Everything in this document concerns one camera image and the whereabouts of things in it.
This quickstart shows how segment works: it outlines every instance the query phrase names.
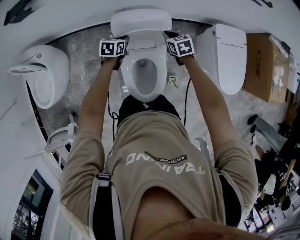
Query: white toilet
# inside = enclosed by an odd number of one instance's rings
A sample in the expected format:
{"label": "white toilet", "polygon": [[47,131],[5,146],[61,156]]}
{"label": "white toilet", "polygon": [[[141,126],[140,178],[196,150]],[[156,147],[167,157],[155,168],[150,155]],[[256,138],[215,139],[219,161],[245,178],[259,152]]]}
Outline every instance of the white toilet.
{"label": "white toilet", "polygon": [[244,31],[217,24],[196,37],[197,61],[215,85],[228,95],[243,86],[247,39]]}
{"label": "white toilet", "polygon": [[27,49],[19,64],[8,69],[8,74],[21,76],[30,87],[37,106],[47,109],[65,94],[69,83],[69,58],[61,50],[49,45]]}
{"label": "white toilet", "polygon": [[128,35],[128,55],[121,72],[129,93],[141,102],[156,99],[166,82],[166,45],[163,31],[172,29],[168,12],[160,9],[134,9],[111,18],[114,37]]}

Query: window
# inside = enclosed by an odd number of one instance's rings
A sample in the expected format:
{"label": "window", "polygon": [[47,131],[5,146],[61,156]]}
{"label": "window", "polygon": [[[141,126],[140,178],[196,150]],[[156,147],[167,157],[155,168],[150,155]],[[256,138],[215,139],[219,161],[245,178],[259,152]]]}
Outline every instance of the window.
{"label": "window", "polygon": [[11,240],[38,240],[53,190],[36,170],[15,213]]}

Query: white wall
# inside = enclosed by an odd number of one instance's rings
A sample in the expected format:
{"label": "white wall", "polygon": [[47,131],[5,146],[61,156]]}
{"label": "white wall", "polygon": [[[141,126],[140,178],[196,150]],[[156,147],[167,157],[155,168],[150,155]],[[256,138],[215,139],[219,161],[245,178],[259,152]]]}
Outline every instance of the white wall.
{"label": "white wall", "polygon": [[48,0],[46,5],[23,22],[3,26],[5,13],[17,0],[0,1],[0,116],[14,99],[17,104],[0,121],[0,238],[10,239],[15,210],[34,169],[56,189],[47,211],[42,239],[53,238],[58,217],[58,181],[60,172],[50,159],[23,157],[44,147],[44,139],[33,117],[25,83],[8,77],[6,69],[17,62],[20,51],[44,44],[66,33],[108,22],[116,11],[132,7],[157,7],[168,10],[173,18],[207,23],[227,23],[247,32],[271,32],[284,40],[300,59],[300,12],[292,0],[273,0],[274,9],[260,7],[250,0]]}

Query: wall-mounted toilet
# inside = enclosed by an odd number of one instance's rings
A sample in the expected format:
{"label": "wall-mounted toilet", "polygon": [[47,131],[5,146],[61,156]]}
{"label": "wall-mounted toilet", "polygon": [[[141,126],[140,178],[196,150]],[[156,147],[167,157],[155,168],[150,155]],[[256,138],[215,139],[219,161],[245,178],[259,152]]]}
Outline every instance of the wall-mounted toilet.
{"label": "wall-mounted toilet", "polygon": [[47,109],[62,98],[68,87],[69,58],[57,48],[38,45],[27,49],[19,65],[8,69],[8,74],[25,79],[37,106]]}
{"label": "wall-mounted toilet", "polygon": [[166,82],[166,45],[163,31],[172,29],[168,12],[160,9],[134,9],[111,18],[114,37],[130,37],[128,55],[121,72],[129,93],[141,102],[156,99]]}
{"label": "wall-mounted toilet", "polygon": [[215,85],[228,95],[243,86],[247,39],[244,31],[216,24],[196,37],[197,61]]}

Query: cardboard box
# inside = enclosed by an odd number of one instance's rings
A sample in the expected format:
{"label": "cardboard box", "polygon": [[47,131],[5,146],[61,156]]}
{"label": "cardboard box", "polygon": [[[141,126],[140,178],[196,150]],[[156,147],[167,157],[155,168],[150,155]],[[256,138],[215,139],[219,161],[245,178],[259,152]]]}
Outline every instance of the cardboard box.
{"label": "cardboard box", "polygon": [[243,90],[266,102],[284,102],[289,59],[269,34],[247,34],[247,67]]}

